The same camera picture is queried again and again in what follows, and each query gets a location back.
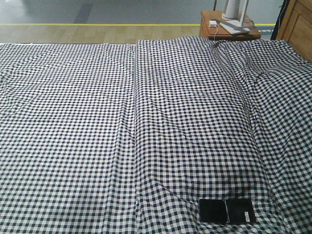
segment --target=wooden nightstand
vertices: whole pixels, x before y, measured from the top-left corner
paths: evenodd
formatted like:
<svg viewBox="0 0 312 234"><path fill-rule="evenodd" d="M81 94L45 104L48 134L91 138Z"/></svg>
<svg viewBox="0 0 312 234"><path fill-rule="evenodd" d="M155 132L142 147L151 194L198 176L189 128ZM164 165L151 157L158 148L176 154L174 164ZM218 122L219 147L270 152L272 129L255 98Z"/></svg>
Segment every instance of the wooden nightstand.
<svg viewBox="0 0 312 234"><path fill-rule="evenodd" d="M216 28L210 28L208 23L210 20L216 20L218 22L218 33L215 36ZM219 25L222 19L222 11L202 11L201 12L201 23L199 36L202 38L209 38L211 40L254 40L261 38L261 34L258 29L254 26L248 16L245 17L245 26L250 26L250 32L239 35L232 35L226 31L222 26Z"/></svg>

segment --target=checkered duvet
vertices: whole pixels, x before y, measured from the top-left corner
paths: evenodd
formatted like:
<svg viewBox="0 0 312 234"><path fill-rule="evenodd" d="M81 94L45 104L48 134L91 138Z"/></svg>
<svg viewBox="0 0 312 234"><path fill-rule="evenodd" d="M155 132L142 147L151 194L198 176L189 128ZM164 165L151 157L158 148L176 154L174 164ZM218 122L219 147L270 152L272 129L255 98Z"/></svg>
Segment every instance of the checkered duvet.
<svg viewBox="0 0 312 234"><path fill-rule="evenodd" d="M1 44L0 79L0 233L312 230L312 65L284 41Z"/></svg>

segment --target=wooden furniture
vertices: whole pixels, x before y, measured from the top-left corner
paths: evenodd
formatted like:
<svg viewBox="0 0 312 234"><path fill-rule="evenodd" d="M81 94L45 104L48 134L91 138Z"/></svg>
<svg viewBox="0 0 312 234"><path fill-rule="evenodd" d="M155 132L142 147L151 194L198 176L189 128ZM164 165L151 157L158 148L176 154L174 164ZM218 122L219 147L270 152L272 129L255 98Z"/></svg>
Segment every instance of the wooden furniture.
<svg viewBox="0 0 312 234"><path fill-rule="evenodd" d="M312 0L291 0L276 39L284 39L312 62Z"/></svg>
<svg viewBox="0 0 312 234"><path fill-rule="evenodd" d="M209 27L208 23L210 20L216 20L218 22L217 34L215 34L216 28ZM211 40L253 40L261 38L261 34L248 16L245 17L245 20L246 22L244 25L250 28L250 32L232 35L219 25L220 21L225 21L222 19L222 11L202 11L199 36L202 38L209 38Z"/></svg>

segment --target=floor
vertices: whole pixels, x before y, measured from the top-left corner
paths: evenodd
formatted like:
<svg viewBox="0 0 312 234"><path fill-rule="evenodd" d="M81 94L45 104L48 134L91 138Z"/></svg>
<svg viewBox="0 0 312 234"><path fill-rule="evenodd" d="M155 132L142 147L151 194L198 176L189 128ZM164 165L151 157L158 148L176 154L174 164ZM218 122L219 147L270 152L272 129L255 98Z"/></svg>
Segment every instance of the floor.
<svg viewBox="0 0 312 234"><path fill-rule="evenodd" d="M269 39L283 0L250 0L249 16ZM0 0L0 42L135 43L198 36L214 0ZM223 10L225 0L217 1Z"/></svg>

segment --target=yellow line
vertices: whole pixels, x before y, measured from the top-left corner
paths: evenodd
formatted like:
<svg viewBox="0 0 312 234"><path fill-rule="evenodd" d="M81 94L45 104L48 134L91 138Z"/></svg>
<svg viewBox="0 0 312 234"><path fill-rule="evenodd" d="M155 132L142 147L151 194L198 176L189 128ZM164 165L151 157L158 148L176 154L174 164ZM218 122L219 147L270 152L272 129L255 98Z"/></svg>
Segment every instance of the yellow line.
<svg viewBox="0 0 312 234"><path fill-rule="evenodd" d="M275 23L255 23L255 26L275 26Z"/></svg>
<svg viewBox="0 0 312 234"><path fill-rule="evenodd" d="M275 26L275 23L256 23ZM0 23L0 26L200 26L199 23Z"/></svg>

